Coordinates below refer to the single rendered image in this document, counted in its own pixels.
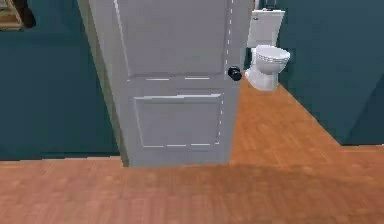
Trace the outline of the grey panelled room door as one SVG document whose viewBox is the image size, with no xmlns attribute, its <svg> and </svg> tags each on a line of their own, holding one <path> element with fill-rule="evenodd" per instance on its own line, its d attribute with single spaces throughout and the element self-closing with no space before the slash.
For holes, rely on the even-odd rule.
<svg viewBox="0 0 384 224">
<path fill-rule="evenodd" d="M 230 159 L 252 0 L 77 0 L 124 165 Z"/>
</svg>

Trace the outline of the black round door knob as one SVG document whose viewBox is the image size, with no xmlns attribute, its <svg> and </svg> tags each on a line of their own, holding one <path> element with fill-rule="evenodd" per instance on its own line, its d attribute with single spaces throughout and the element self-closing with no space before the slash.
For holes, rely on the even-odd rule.
<svg viewBox="0 0 384 224">
<path fill-rule="evenodd" d="M 228 68 L 228 75 L 233 81 L 240 81 L 242 78 L 242 73 L 239 67 L 231 66 Z"/>
</svg>

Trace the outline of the white toilet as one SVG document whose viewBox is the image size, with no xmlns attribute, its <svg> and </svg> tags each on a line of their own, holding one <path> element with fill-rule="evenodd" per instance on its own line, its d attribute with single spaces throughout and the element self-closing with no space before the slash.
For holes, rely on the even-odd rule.
<svg viewBox="0 0 384 224">
<path fill-rule="evenodd" d="M 256 9 L 252 11 L 247 47 L 251 50 L 251 64 L 245 75 L 250 84 L 260 91 L 274 91 L 279 74 L 285 69 L 291 54 L 277 46 L 283 10 Z"/>
</svg>

